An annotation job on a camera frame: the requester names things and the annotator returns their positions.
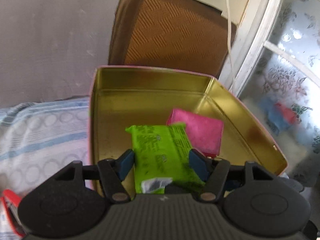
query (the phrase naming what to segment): red object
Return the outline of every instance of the red object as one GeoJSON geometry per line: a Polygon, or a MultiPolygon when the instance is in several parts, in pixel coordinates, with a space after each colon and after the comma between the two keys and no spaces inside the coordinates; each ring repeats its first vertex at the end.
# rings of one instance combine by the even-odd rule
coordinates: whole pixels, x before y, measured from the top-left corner
{"type": "Polygon", "coordinates": [[[19,218],[15,217],[17,216],[16,211],[18,210],[20,201],[21,198],[9,189],[5,189],[3,191],[3,196],[0,198],[0,202],[4,207],[4,212],[12,231],[20,237],[25,237],[26,234],[23,232],[23,228],[21,227],[21,225],[19,225],[19,218]]]}
{"type": "Polygon", "coordinates": [[[186,124],[186,134],[193,148],[206,157],[215,158],[220,153],[223,122],[221,120],[173,109],[167,125],[177,122],[186,124]]]}
{"type": "Polygon", "coordinates": [[[296,122],[296,114],[290,108],[287,108],[281,103],[275,103],[275,106],[289,124],[294,124],[296,122]]]}

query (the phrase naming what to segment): red package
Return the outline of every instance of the red package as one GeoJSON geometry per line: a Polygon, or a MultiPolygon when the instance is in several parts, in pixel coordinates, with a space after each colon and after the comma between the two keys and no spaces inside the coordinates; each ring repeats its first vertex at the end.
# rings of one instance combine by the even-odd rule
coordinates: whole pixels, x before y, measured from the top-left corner
{"type": "Polygon", "coordinates": [[[279,102],[275,103],[275,106],[282,113],[284,119],[289,124],[294,124],[296,122],[296,114],[290,108],[287,108],[285,105],[279,102]]]}
{"type": "Polygon", "coordinates": [[[214,158],[220,153],[223,122],[182,109],[173,109],[167,125],[177,122],[186,124],[186,133],[192,147],[206,157],[214,158]]]}

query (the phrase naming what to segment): metal tin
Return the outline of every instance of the metal tin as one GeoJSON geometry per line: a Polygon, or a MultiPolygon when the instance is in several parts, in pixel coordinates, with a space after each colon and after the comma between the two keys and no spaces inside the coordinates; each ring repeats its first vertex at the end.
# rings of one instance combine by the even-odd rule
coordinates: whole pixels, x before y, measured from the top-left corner
{"type": "MultiPolygon", "coordinates": [[[[287,167],[269,133],[214,77],[127,66],[102,67],[96,71],[90,102],[92,162],[118,158],[132,147],[126,127],[165,124],[173,108],[224,122],[219,158],[234,165],[256,161],[276,175],[287,167]]],[[[133,171],[123,185],[133,196],[133,171]]]]}

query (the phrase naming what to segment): white window frame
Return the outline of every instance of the white window frame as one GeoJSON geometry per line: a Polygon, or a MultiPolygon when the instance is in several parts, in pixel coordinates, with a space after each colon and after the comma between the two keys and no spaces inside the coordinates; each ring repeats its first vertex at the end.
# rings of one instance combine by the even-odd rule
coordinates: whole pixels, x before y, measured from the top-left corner
{"type": "MultiPolygon", "coordinates": [[[[244,14],[237,26],[236,36],[232,44],[231,58],[234,73],[239,71],[249,52],[269,1],[270,0],[248,0],[244,14]]],[[[219,82],[225,87],[230,88],[232,80],[230,59],[228,56],[219,76],[219,82]]]]}
{"type": "Polygon", "coordinates": [[[233,91],[235,96],[239,96],[246,80],[248,79],[251,71],[256,65],[256,61],[263,48],[269,49],[277,55],[288,60],[293,66],[304,73],[311,81],[313,81],[318,87],[320,87],[320,78],[307,66],[305,66],[301,61],[291,57],[288,53],[279,49],[275,44],[267,41],[267,37],[270,33],[274,20],[276,18],[281,0],[270,0],[267,8],[265,10],[264,16],[262,18],[261,24],[258,28],[257,34],[252,42],[252,45],[240,67],[239,72],[236,75],[236,80],[234,88],[230,87],[230,91],[233,91]]]}

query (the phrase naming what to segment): blue object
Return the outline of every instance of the blue object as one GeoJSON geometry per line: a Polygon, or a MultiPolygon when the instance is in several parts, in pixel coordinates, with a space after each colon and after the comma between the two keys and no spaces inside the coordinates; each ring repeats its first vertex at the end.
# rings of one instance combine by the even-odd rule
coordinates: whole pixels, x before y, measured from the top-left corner
{"type": "Polygon", "coordinates": [[[189,166],[195,171],[198,177],[206,182],[211,174],[207,169],[207,162],[201,158],[194,149],[189,151],[189,166]]]}
{"type": "Polygon", "coordinates": [[[286,131],[290,128],[290,124],[284,118],[283,114],[276,107],[276,102],[268,97],[264,97],[259,102],[259,107],[265,112],[268,119],[268,125],[272,131],[279,135],[280,132],[286,131]]]}
{"type": "Polygon", "coordinates": [[[134,151],[132,149],[126,150],[116,162],[118,166],[116,174],[121,181],[124,181],[134,165],[134,151]]]}

